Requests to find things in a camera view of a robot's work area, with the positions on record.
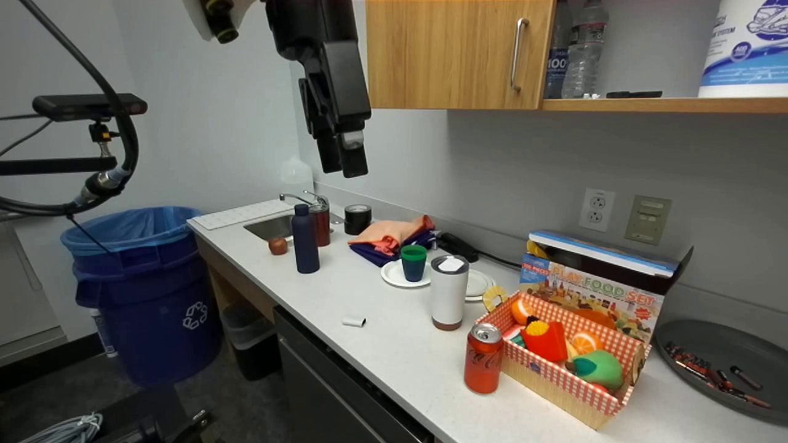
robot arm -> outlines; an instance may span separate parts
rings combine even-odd
[[[231,41],[235,16],[246,0],[201,2],[210,31]],[[270,26],[282,57],[304,63],[299,80],[310,136],[326,172],[367,175],[366,120],[372,115],[357,48],[353,0],[267,0]]]

blue bottle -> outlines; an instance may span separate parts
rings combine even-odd
[[[316,274],[321,269],[316,218],[309,203],[297,203],[294,244],[299,274]]]

blue trash can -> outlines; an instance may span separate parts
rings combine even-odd
[[[166,386],[204,368],[223,325],[198,255],[188,207],[148,207],[61,233],[75,255],[76,303],[97,307],[121,367],[139,386]]]

white countertop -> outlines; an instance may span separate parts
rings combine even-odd
[[[430,287],[403,291],[385,283],[377,265],[348,248],[343,229],[321,248],[321,270],[304,275],[297,270],[294,248],[271,255],[267,240],[244,229],[271,215],[292,215],[292,207],[265,202],[190,223],[442,441],[788,441],[788,427],[741,416],[697,394],[657,355],[648,360],[632,404],[601,430],[591,430],[505,375],[495,394],[479,397],[463,383],[463,365],[469,328],[484,314],[481,303],[467,303],[460,329],[436,329],[426,304]],[[474,269],[518,291],[518,270],[494,260]],[[345,317],[367,317],[367,325],[348,328]]]

cabinet door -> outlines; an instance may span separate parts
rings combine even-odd
[[[551,0],[367,0],[372,106],[538,108],[551,13]]]

